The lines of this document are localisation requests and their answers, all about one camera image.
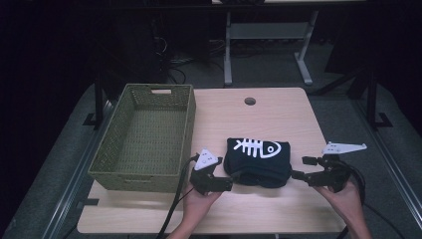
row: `white fish bone graphic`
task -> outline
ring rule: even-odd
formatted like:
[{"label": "white fish bone graphic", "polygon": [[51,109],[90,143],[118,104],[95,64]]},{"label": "white fish bone graphic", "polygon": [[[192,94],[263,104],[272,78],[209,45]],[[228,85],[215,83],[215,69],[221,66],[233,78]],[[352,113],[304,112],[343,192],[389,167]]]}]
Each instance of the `white fish bone graphic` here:
[{"label": "white fish bone graphic", "polygon": [[269,146],[267,147],[267,152],[269,152],[269,154],[264,154],[264,143],[262,140],[243,138],[242,141],[236,140],[236,142],[238,144],[236,144],[236,146],[233,147],[233,149],[236,150],[240,146],[242,146],[242,152],[245,153],[245,148],[248,148],[248,152],[247,152],[248,156],[251,155],[251,150],[253,150],[252,152],[253,157],[257,157],[257,152],[259,151],[261,158],[269,158],[269,157],[273,157],[277,155],[282,150],[282,146],[279,143],[274,142],[274,141],[267,142],[269,144]]}]

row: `wicker basket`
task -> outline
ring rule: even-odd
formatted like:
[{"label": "wicker basket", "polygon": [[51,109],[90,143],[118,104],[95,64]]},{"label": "wicker basket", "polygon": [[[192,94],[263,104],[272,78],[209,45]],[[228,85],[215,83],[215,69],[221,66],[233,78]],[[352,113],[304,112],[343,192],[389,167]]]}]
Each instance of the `wicker basket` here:
[{"label": "wicker basket", "polygon": [[108,190],[175,192],[195,111],[192,86],[126,85],[89,175]]}]

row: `hand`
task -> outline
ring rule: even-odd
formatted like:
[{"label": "hand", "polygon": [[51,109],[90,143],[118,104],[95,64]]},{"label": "hand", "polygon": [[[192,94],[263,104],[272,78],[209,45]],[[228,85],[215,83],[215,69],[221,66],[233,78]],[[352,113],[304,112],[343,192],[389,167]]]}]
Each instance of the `hand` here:
[{"label": "hand", "polygon": [[314,187],[328,202],[335,212],[344,220],[351,238],[371,238],[363,216],[359,192],[356,186],[348,181],[344,189],[334,193],[325,187]]},{"label": "hand", "polygon": [[212,204],[223,192],[212,192],[202,195],[189,182],[185,189],[188,193],[183,199],[183,219],[177,228],[168,236],[169,239],[187,239],[199,222],[205,217]]}]

